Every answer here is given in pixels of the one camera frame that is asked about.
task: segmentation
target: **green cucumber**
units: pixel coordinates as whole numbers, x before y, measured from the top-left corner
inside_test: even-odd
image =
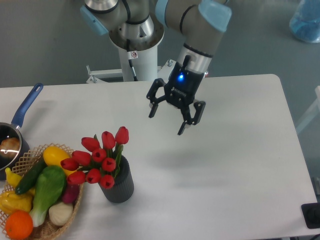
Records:
[[[45,160],[43,157],[40,158],[40,160],[33,165],[29,171],[25,173],[25,175],[22,177],[18,185],[16,186],[14,192],[17,195],[25,194],[28,192],[32,187],[36,185],[38,176],[41,174],[43,169],[47,167],[47,164],[45,163]]]

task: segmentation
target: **artificial flower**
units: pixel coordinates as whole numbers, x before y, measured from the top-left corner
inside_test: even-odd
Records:
[[[107,157],[106,150],[97,148],[92,152],[92,159],[97,163],[101,163]]]
[[[117,144],[126,144],[129,141],[129,131],[125,126],[121,126],[115,135]]]
[[[100,148],[100,143],[97,139],[93,137],[83,137],[81,139],[82,146],[85,147],[89,152],[93,152],[94,150]]]
[[[115,147],[116,140],[115,140],[115,137],[112,135],[112,133],[108,131],[104,131],[101,137],[102,137],[103,147],[105,149],[113,149]]]
[[[115,184],[115,179],[107,174],[107,175],[104,175],[101,179],[100,179],[100,185],[105,188],[105,189],[110,189],[114,186]]]
[[[72,158],[82,166],[88,166],[91,161],[91,154],[85,151],[76,150],[72,153]]]
[[[101,167],[106,172],[112,172],[113,170],[116,169],[116,165],[117,165],[116,160],[114,160],[111,157],[107,157],[106,159],[103,160]]]
[[[79,168],[79,163],[73,158],[66,158],[60,162],[60,165],[63,169],[69,171],[75,171]]]
[[[86,181],[90,184],[96,184],[100,181],[101,179],[101,173],[99,169],[97,168],[92,168],[88,174],[86,175]]]
[[[66,181],[71,185],[83,184],[86,181],[86,174],[83,171],[75,171],[67,177]]]

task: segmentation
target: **light blue joint cap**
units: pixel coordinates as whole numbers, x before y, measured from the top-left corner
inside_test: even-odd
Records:
[[[204,19],[215,29],[225,32],[231,18],[231,9],[213,0],[202,0],[198,6]]]
[[[102,25],[102,23],[86,8],[86,6],[82,6],[80,8],[80,12],[86,24],[88,24],[91,30],[96,34],[102,36],[109,33],[106,27]]]
[[[163,26],[167,26],[166,24],[166,8],[167,8],[168,0],[158,0],[155,6],[155,15],[156,18]]]

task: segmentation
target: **fruit basket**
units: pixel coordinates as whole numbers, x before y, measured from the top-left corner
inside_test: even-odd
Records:
[[[20,176],[23,176],[34,164],[36,164],[39,161],[39,159],[43,155],[43,151],[49,146],[58,147],[58,148],[64,150],[65,152],[67,152],[70,156],[73,152],[72,149],[70,149],[68,146],[65,146],[65,145],[54,144],[54,143],[51,143],[49,145],[48,144],[40,145],[38,147],[35,147],[33,150],[29,150],[22,157],[20,157],[19,161],[12,168],[12,172],[16,173]],[[62,235],[67,230],[67,228],[71,225],[71,223],[73,222],[73,220],[77,214],[77,211],[79,209],[79,205],[81,202],[81,198],[83,195],[83,188],[84,188],[84,185],[81,184],[79,195],[73,203],[72,215],[63,226],[54,225],[49,220],[49,214],[47,213],[47,216],[45,218],[44,223],[38,227],[34,227],[31,235],[26,239],[28,239],[28,240],[31,240],[31,239],[32,240],[40,240],[40,239],[41,240],[45,240],[45,239],[52,240],[52,239],[56,239],[57,237]],[[2,192],[12,191],[12,190],[14,190],[14,187],[11,186],[6,181]],[[9,215],[7,215],[6,213],[4,213],[3,211],[0,210],[0,227],[2,228],[2,233],[4,235],[6,235],[6,237],[8,239],[10,239],[9,236],[7,235],[6,230],[5,230],[5,225],[6,225],[6,221],[7,221],[8,217],[9,217]]]

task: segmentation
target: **blue handle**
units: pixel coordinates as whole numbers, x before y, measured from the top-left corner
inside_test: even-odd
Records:
[[[37,96],[43,88],[44,85],[42,83],[37,83],[36,85],[34,85],[31,92],[28,94],[28,96],[26,96],[24,101],[19,106],[18,110],[15,112],[11,121],[12,124],[22,127],[27,110],[29,109],[29,107],[37,98]]]

